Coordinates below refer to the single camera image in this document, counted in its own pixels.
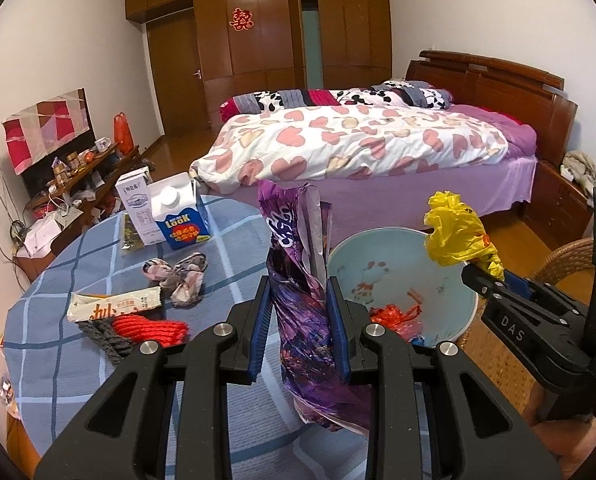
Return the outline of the purple snack bag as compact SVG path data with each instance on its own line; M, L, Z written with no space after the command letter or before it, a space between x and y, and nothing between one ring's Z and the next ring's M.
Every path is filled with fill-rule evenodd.
M280 333L283 384L304 422L330 431L368 434L371 389L349 386L335 366L326 308L330 204L314 185L258 183L258 203L271 231L266 268Z

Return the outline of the wooden headboard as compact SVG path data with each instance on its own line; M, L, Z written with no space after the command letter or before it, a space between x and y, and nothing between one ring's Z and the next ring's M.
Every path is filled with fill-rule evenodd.
M565 79L528 65L488 56L420 51L406 76L448 90L458 104L507 114L537 133L537 158L558 166L567 151L578 105Z

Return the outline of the light blue trash bin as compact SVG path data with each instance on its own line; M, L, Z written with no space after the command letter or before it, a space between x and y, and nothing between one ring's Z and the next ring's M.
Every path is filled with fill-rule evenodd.
M463 263L440 266L428 257L427 235L408 228L377 228L354 234L330 253L328 274L348 300L368 310L393 304L400 311L420 306L408 335L427 347L458 341L472 324L476 292L461 278Z

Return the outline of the long white snack wrapper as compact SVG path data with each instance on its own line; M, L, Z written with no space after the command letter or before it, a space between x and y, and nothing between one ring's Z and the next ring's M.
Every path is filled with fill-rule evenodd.
M118 318L127 314L154 310L161 307L161 289L147 287L112 296L92 296L73 292L66 314L69 322Z

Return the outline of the folded patterned blankets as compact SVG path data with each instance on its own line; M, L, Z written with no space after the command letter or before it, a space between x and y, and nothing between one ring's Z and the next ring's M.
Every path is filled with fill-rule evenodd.
M368 88L342 90L290 89L258 91L233 96L220 105L222 122L236 115L258 115L284 108L336 105L414 106L447 110L453 102L448 90L436 89L419 80L389 79Z

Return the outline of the wooden nightstand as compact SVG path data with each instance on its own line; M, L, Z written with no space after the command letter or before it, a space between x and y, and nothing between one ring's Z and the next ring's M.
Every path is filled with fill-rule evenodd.
M539 160L531 198L522 221L548 246L556 249L583 238L593 209L577 185L566 180L548 162Z

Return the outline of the red patchwork covered television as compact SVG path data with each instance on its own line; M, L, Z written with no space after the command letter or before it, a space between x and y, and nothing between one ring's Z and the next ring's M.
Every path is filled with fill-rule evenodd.
M14 173L20 176L91 129L85 90L77 88L7 117L2 126Z

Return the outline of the red knit cloth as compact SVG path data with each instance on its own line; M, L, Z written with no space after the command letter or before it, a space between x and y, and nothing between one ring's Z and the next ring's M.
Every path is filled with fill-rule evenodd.
M137 314L118 316L112 320L112 329L134 344L153 340L164 348L184 344L190 329L181 321L151 320Z

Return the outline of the wicker chair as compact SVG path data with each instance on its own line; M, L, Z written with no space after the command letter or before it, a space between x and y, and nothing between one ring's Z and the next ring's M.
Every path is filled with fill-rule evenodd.
M473 263L463 284L487 300L481 315L548 395L545 419L596 418L592 354L581 347L589 307L557 287L592 266L593 240L584 238L552 252L532 278L510 274L499 281Z

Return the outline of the yellow plastic bag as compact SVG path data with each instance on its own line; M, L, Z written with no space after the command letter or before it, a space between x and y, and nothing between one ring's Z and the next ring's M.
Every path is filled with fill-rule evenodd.
M440 266L473 263L499 281L504 280L504 266L496 245L487 234L478 214L462 201L460 194L435 192L428 200L424 225L427 255Z

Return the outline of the red plastic bag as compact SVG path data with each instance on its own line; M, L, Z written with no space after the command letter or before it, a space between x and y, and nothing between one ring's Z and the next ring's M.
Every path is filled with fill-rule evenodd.
M407 342L423 341L424 326L420 315L424 298L412 288L406 294L413 300L408 310L401 310L395 304L386 304L382 308L371 307L370 320L389 328Z

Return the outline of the dark flat snack packet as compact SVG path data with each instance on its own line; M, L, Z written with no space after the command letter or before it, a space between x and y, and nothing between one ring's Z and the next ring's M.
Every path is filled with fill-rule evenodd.
M120 249L123 255L130 254L136 250L142 249L144 243L138 234L138 230L130 218L130 216L124 212L120 222Z

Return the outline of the black knit cloth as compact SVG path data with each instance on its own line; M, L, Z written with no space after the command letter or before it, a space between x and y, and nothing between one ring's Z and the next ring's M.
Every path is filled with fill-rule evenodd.
M109 318L101 320L77 322L78 329L94 342L113 366L130 356L134 344L123 336L116 333Z

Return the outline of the wooden door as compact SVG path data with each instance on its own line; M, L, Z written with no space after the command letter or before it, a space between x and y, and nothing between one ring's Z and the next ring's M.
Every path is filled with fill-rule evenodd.
M146 25L150 67L167 136L210 128L192 9Z

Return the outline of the white tall carton box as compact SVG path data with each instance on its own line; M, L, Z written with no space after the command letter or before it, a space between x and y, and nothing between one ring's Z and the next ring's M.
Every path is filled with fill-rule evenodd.
M144 245L156 245L164 241L150 206L148 187L152 182L146 166L123 174L116 182L120 200Z

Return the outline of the purple sheet bed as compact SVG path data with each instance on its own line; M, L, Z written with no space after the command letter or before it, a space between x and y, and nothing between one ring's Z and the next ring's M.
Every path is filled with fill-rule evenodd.
M462 113L498 127L510 144L505 158L495 165L439 169L395 177L274 182L285 188L314 184L322 200L333 206L332 237L335 243L382 226L422 228L429 197L435 192L460 194L477 214L504 211L516 203L530 200L538 163L534 154L536 142L533 130L515 125L507 117L496 113L473 116L467 106L456 106L445 112ZM213 193L231 195L236 200L257 205L258 183L242 186L232 194L220 194L209 189Z

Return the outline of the brown wooden wardrobe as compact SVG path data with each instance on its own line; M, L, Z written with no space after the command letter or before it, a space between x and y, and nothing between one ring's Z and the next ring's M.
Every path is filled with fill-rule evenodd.
M392 71L389 0L124 0L129 21L147 25L171 13L195 15L202 83L210 122L220 105L260 90L306 88L319 67L319 87L361 87ZM252 12L255 26L236 32L233 9Z

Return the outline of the orange plastic bag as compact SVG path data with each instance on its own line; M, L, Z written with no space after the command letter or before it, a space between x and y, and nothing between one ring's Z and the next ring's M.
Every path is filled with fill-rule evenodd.
M122 156L130 154L134 149L134 142L126 114L119 113L114 117L112 121L112 133L114 134L114 142L117 144L120 154Z

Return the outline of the cluttered wooden tv stand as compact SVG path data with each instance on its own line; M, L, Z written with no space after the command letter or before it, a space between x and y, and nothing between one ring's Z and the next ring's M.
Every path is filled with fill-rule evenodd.
M55 192L38 194L26 203L25 212L43 219L53 217L60 232L46 247L33 256L21 249L14 257L22 272L33 282L74 240L97 220L110 213L110 198L116 190L116 182L142 162L140 149L136 146L127 155L120 153L116 144L98 154L92 162L79 170Z

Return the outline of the pink grey crumpled cloth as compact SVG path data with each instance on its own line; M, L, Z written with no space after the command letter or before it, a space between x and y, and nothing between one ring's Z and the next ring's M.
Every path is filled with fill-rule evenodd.
M202 285L208 260L205 254L193 252L176 264L161 258L151 258L142 266L146 278L157 284L173 307L193 307L202 300Z

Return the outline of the red wall decoration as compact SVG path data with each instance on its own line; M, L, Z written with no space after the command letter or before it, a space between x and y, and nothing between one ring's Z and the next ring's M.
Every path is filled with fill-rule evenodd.
M231 19L228 24L236 32L251 30L255 26L254 16L252 15L251 11L242 9L240 6L236 6L236 8L233 9Z

